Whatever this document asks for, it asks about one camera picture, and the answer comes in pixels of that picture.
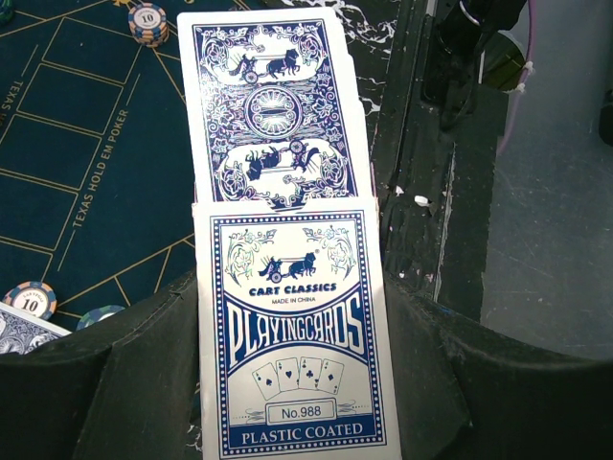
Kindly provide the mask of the blue playing card box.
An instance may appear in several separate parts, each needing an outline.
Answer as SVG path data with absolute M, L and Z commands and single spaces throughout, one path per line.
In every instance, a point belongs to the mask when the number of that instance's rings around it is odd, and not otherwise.
M 398 459 L 375 200 L 193 223 L 203 457 Z

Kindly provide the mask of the deck of playing cards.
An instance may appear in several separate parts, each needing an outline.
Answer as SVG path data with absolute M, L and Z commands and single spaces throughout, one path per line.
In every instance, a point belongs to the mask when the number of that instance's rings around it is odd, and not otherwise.
M 290 210 L 372 193 L 364 108 L 332 8 L 183 12 L 177 26 L 198 201 Z

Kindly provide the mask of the green chips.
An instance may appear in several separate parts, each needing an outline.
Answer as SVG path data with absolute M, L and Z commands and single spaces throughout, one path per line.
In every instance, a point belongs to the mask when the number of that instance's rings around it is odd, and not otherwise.
M 12 0 L 5 0 L 0 5 L 0 25 L 9 24 L 14 15 L 14 5 Z

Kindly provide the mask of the green poker chip stack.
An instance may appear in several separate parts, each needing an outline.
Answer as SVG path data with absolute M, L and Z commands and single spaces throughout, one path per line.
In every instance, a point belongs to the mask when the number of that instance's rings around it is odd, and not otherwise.
M 123 311 L 125 308 L 119 305 L 106 305 L 88 311 L 78 322 L 76 330 L 83 330 L 93 324 L 103 321 L 105 318 Z

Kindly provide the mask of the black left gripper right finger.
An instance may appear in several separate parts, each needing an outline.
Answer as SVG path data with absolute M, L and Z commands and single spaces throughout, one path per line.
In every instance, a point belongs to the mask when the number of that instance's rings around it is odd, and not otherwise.
M 612 365 L 537 348 L 384 279 L 405 459 L 608 459 Z

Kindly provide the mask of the blue white chips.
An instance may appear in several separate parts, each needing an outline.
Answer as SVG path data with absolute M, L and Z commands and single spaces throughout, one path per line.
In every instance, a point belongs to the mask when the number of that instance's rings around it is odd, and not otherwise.
M 132 7 L 127 20 L 131 34 L 139 44 L 153 48 L 169 38 L 166 12 L 156 4 L 143 3 Z

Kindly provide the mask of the round blue poker mat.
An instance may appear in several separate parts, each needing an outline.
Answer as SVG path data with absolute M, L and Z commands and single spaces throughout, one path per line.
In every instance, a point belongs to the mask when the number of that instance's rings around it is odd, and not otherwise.
M 138 44 L 130 7 L 18 1 L 1 28 L 1 289 L 46 283 L 67 330 L 195 265 L 177 35 Z

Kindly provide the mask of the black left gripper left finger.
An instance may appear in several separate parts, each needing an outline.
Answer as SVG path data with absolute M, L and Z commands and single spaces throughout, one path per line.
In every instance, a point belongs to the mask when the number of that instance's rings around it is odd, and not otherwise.
M 188 272 L 99 323 L 2 355 L 2 458 L 183 458 L 197 338 Z

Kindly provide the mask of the blue white poker chip stack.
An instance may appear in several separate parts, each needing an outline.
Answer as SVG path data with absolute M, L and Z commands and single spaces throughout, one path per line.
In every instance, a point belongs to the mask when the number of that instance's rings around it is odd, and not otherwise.
M 3 302 L 39 319 L 48 320 L 57 309 L 57 297 L 44 282 L 27 281 L 9 290 Z

